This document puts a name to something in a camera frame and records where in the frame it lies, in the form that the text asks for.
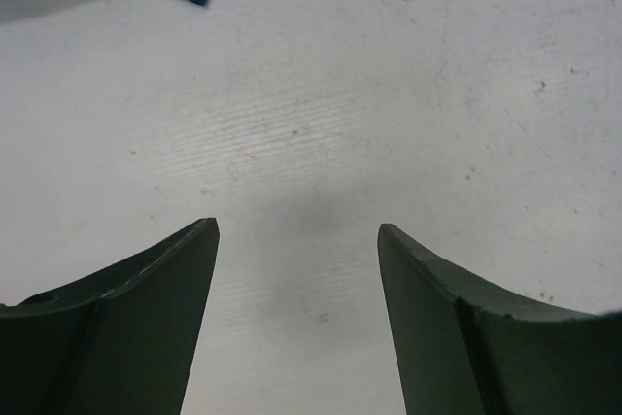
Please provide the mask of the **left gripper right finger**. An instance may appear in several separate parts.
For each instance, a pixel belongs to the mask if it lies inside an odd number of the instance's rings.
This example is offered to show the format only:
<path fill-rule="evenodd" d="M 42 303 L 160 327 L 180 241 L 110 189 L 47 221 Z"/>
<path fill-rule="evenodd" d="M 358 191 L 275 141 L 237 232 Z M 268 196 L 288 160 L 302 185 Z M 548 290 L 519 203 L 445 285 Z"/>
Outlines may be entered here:
<path fill-rule="evenodd" d="M 508 291 L 395 225 L 378 258 L 410 414 L 617 414 L 621 315 Z"/>

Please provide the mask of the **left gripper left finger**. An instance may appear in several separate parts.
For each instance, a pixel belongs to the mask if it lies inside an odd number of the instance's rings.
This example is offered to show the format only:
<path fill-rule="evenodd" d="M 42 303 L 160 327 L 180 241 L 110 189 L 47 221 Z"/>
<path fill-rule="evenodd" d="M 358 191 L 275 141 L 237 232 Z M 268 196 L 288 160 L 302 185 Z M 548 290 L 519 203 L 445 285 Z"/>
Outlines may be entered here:
<path fill-rule="evenodd" d="M 149 249 L 1 309 L 5 414 L 177 414 L 215 269 L 219 228 Z"/>

